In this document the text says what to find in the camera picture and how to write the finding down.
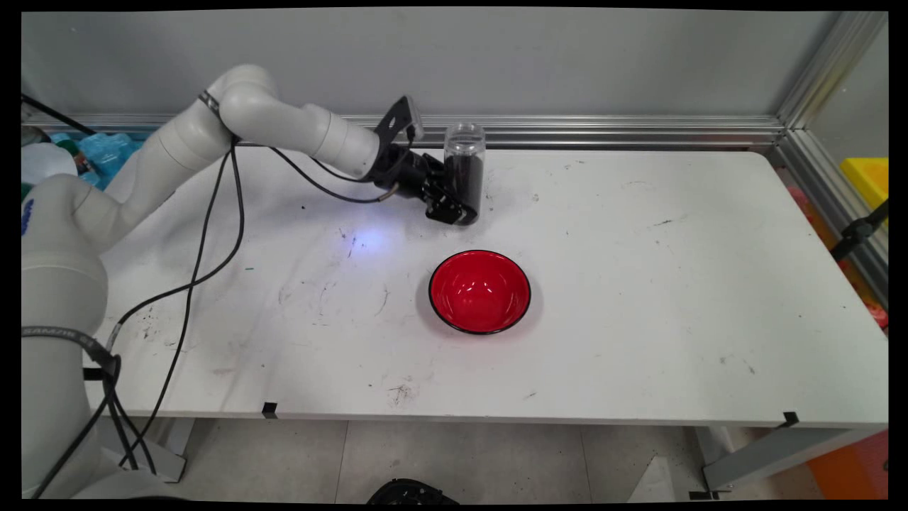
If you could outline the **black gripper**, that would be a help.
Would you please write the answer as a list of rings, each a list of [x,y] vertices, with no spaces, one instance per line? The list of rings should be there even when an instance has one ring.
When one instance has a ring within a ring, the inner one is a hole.
[[[369,181],[383,189],[379,201],[398,195],[425,202],[428,219],[454,226],[469,226],[479,219],[479,187],[455,187],[444,181],[448,169],[443,160],[418,154],[401,145],[389,145],[377,156]]]

